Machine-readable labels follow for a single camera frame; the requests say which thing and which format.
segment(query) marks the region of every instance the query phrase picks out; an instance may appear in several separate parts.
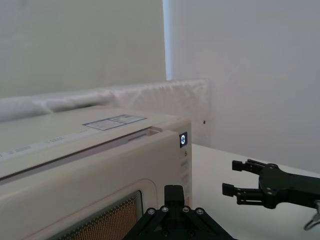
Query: white padding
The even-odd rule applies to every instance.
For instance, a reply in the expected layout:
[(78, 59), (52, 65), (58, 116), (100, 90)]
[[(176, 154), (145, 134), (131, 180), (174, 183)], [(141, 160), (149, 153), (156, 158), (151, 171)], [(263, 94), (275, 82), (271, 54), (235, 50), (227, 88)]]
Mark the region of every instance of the white padding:
[(187, 117), (192, 122), (192, 142), (211, 144), (210, 81), (205, 79), (2, 98), (0, 122), (95, 105)]

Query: label sticker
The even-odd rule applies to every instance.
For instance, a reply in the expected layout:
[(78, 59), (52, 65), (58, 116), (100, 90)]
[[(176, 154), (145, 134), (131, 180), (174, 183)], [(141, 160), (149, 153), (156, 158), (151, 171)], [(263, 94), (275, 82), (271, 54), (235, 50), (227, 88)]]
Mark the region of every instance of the label sticker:
[(32, 152), (36, 152), (39, 151), (41, 149), (46, 149), (55, 145), (59, 145), (59, 144), (63, 144), (63, 143), (67, 143), (69, 141), (75, 140), (75, 139), (80, 139), (83, 138), (85, 136), (89, 136), (92, 134), (97, 134), (99, 133), (98, 130), (94, 130), (94, 129), (86, 129), (86, 130), (82, 130), (80, 132), (73, 132), (64, 136), (59, 136), (59, 137), (55, 137), (49, 140), (45, 140), (45, 141), (41, 141), (41, 142), (37, 142), (37, 143), (33, 143), (33, 144), (29, 144), (29, 145), (25, 145), (25, 146), (21, 146), (21, 147), (17, 147), (15, 149), (11, 149), (8, 151), (3, 151), (0, 152), (0, 161), (4, 161), (7, 159), (11, 159), (13, 157), (17, 157), (17, 156), (21, 156), (24, 154), (29, 154)]
[(123, 115), (114, 116), (114, 117), (110, 117), (110, 118), (106, 118), (98, 121), (88, 122), (83, 125), (90, 128), (98, 129), (101, 131), (106, 131), (109, 129), (121, 127), (123, 125), (133, 124), (145, 119), (147, 118), (141, 117), (141, 116), (123, 114)]

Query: black robotic arm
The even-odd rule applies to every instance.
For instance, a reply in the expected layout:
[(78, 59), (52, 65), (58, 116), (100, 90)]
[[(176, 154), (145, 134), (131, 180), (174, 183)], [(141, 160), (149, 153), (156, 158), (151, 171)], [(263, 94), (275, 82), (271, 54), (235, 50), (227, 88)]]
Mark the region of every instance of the black robotic arm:
[(232, 169), (259, 175), (258, 188), (238, 188), (222, 184), (222, 194), (236, 196), (239, 205), (260, 205), (268, 209), (279, 203), (292, 203), (317, 209), (304, 229), (320, 224), (320, 178), (287, 173), (278, 165), (248, 159), (247, 162), (233, 161)]

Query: white table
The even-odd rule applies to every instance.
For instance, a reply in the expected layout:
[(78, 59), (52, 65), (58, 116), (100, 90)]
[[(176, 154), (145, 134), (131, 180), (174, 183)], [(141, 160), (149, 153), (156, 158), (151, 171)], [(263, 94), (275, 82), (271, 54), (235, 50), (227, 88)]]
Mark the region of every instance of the white table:
[[(258, 188), (258, 175), (233, 171), (232, 161), (248, 158), (229, 152), (192, 145), (192, 208), (202, 207), (238, 240), (319, 240), (320, 225), (304, 231), (316, 213), (313, 208), (280, 203), (276, 209), (237, 205), (236, 197), (222, 195), (222, 183), (239, 188)], [(279, 165), (294, 174), (320, 178), (320, 174)]]

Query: beige microwave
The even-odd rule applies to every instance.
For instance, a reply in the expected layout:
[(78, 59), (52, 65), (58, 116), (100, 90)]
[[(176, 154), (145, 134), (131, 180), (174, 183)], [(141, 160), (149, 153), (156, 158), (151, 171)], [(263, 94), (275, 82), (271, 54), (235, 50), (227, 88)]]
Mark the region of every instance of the beige microwave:
[(191, 122), (87, 107), (0, 123), (0, 239), (120, 240), (164, 186), (192, 203)]

